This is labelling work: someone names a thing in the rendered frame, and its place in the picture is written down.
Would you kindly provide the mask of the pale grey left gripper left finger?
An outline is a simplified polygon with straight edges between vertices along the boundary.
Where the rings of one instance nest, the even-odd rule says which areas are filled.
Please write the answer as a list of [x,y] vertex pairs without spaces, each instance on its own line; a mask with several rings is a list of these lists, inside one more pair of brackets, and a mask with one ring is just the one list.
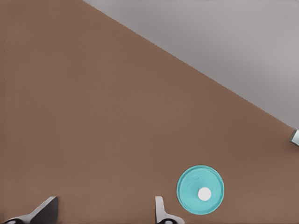
[[57,224],[58,197],[50,196],[31,213],[11,218],[2,224]]

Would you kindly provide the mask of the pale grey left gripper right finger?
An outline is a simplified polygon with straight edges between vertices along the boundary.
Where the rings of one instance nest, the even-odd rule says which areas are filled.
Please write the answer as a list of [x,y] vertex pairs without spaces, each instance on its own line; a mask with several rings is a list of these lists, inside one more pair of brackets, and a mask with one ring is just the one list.
[[156,224],[185,224],[184,220],[178,216],[168,214],[165,211],[162,196],[155,196],[155,223]]

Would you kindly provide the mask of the teal pot lid white knob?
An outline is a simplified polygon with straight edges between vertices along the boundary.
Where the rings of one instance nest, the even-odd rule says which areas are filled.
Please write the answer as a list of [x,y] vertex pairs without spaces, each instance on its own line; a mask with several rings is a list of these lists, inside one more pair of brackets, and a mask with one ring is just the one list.
[[[207,200],[199,196],[199,191],[207,188],[211,195]],[[195,215],[214,212],[221,205],[225,187],[221,175],[212,167],[197,165],[188,168],[177,183],[177,198],[181,206]]]

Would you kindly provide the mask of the silver frame post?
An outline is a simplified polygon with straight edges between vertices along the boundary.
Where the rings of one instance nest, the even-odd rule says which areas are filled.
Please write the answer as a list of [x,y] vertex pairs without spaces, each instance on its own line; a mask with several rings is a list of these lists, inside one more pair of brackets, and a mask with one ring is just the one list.
[[299,129],[295,129],[290,137],[289,140],[292,144],[296,145],[299,147]]

